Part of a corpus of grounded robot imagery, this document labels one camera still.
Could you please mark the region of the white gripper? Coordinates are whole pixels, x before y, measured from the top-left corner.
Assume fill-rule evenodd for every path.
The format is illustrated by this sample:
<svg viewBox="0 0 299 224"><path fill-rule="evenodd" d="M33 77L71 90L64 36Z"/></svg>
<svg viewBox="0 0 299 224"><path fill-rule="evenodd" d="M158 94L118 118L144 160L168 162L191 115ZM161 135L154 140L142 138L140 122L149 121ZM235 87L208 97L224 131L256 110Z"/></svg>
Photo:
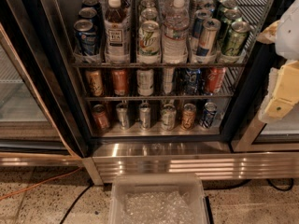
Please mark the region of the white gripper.
<svg viewBox="0 0 299 224"><path fill-rule="evenodd" d="M257 36L263 44L276 42L279 20L274 21ZM267 94L258 112L263 123L283 119L299 102L299 61L288 60L279 69L271 68Z"/></svg>

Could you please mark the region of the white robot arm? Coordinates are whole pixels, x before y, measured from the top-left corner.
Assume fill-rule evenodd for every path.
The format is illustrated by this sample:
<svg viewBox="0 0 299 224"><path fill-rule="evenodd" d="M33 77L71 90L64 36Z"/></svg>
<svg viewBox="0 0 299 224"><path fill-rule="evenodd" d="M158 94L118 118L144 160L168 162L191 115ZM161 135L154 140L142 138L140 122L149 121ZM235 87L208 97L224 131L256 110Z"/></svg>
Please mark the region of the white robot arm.
<svg viewBox="0 0 299 224"><path fill-rule="evenodd" d="M299 103L299 0L295 0L278 21L257 36L263 44L275 44L276 54L286 62L269 73L267 94L258 119L271 123L283 119Z"/></svg>

